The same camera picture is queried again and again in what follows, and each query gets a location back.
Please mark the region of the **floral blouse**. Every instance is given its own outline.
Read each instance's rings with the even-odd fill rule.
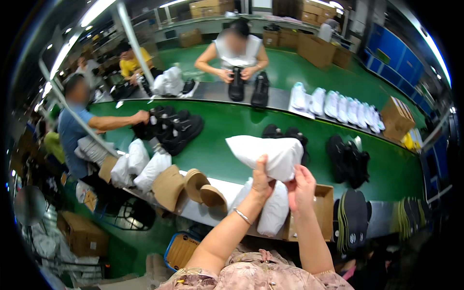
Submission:
[[[353,287],[333,272],[311,275],[282,258],[276,251],[242,253],[235,249],[219,276],[207,270],[189,267],[178,270],[160,290],[177,289],[350,289]]]

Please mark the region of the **woman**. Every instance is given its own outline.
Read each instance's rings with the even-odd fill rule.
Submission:
[[[269,198],[275,181],[268,183],[267,155],[256,163],[250,193],[196,248],[185,268],[177,271],[161,290],[174,289],[353,289],[335,274],[332,257],[313,209],[316,180],[309,170],[295,166],[295,179],[287,182],[300,259],[299,269],[265,250],[241,253],[236,249]]]
[[[221,68],[216,69],[209,61],[220,58]],[[224,29],[208,48],[195,61],[195,67],[207,73],[214,74],[229,84],[233,80],[233,68],[244,68],[241,79],[249,80],[257,71],[269,63],[262,40],[250,35],[248,21],[239,18]]]

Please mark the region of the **silver bracelet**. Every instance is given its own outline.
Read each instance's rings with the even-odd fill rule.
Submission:
[[[241,216],[247,223],[250,225],[253,224],[243,213],[241,213],[236,207],[233,208],[233,210],[238,213],[239,216]]]

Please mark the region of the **white sleeveless top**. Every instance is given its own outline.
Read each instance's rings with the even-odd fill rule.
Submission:
[[[245,55],[234,55],[229,48],[224,38],[219,34],[218,38],[214,40],[216,43],[216,50],[218,58],[221,59],[221,68],[232,70],[235,66],[250,67],[255,66],[257,63],[256,56],[261,48],[262,39],[248,35],[246,41]]]

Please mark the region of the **blue shirt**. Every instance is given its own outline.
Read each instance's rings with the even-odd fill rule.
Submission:
[[[82,105],[68,104],[85,123],[93,117]],[[77,148],[77,141],[87,136],[87,132],[79,123],[71,116],[68,110],[61,111],[58,117],[58,133],[61,145],[63,146],[64,158],[69,172],[75,178],[83,178],[87,176],[86,161],[77,157],[74,150]]]

